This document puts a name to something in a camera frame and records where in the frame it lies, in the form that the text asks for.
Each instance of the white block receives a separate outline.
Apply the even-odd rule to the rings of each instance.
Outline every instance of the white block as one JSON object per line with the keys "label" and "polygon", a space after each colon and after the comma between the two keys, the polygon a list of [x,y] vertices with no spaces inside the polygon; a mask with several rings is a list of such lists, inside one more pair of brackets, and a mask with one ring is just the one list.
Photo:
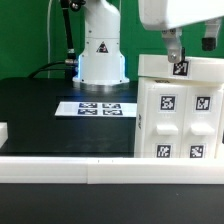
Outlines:
{"label": "white block", "polygon": [[138,75],[224,83],[224,59],[186,57],[182,64],[168,62],[164,55],[140,55]]}
{"label": "white block", "polygon": [[135,157],[180,156],[186,96],[175,80],[139,79]]}
{"label": "white block", "polygon": [[175,125],[157,125],[158,135],[178,135],[178,128]]}
{"label": "white block", "polygon": [[222,101],[222,85],[195,83],[188,87],[181,157],[215,157]]}
{"label": "white block", "polygon": [[8,139],[7,123],[0,123],[0,148],[3,146],[5,141]]}
{"label": "white block", "polygon": [[223,85],[140,77],[138,91],[135,157],[214,158],[222,148]]}
{"label": "white block", "polygon": [[191,133],[193,135],[214,135],[215,129],[206,123],[196,123],[191,125]]}

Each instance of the cable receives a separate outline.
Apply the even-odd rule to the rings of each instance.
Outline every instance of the cable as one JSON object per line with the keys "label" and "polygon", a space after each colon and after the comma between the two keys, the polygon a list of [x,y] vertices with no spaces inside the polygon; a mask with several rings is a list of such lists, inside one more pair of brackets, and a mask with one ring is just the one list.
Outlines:
{"label": "cable", "polygon": [[48,61],[48,63],[51,62],[51,32],[50,32],[50,24],[51,24],[52,2],[53,2],[53,0],[49,0],[48,12],[47,12],[47,45],[48,45],[47,61]]}
{"label": "cable", "polygon": [[30,73],[30,74],[28,75],[28,78],[32,79],[37,73],[39,73],[40,71],[42,71],[42,70],[44,70],[44,69],[46,69],[46,68],[49,68],[49,67],[51,67],[51,66],[54,66],[54,65],[64,65],[64,64],[65,64],[64,61],[55,61],[55,62],[48,63],[48,64],[46,64],[46,65],[40,67],[40,68],[37,69],[36,71]]}
{"label": "cable", "polygon": [[40,69],[38,70],[38,72],[35,73],[35,75],[33,75],[32,78],[34,78],[34,76],[36,76],[38,73],[40,72],[49,72],[49,71],[65,71],[65,70],[72,70],[72,69],[67,69],[67,68],[48,68],[48,69]]}

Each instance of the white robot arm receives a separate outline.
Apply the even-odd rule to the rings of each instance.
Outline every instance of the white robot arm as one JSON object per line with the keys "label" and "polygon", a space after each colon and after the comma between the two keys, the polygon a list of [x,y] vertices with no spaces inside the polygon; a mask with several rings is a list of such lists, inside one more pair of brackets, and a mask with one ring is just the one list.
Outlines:
{"label": "white robot arm", "polygon": [[[120,52],[120,12],[117,8],[106,0],[61,0],[61,5],[66,20],[68,7],[73,11],[79,11],[81,6],[84,8],[85,49],[79,56],[74,86],[96,91],[127,87],[129,79],[125,77],[125,58]],[[70,28],[66,33],[71,51]]]}
{"label": "white robot arm", "polygon": [[184,59],[179,39],[183,26],[205,21],[202,48],[206,51],[216,48],[223,6],[222,0],[139,0],[139,13],[145,29],[162,31],[168,60],[178,63]]}

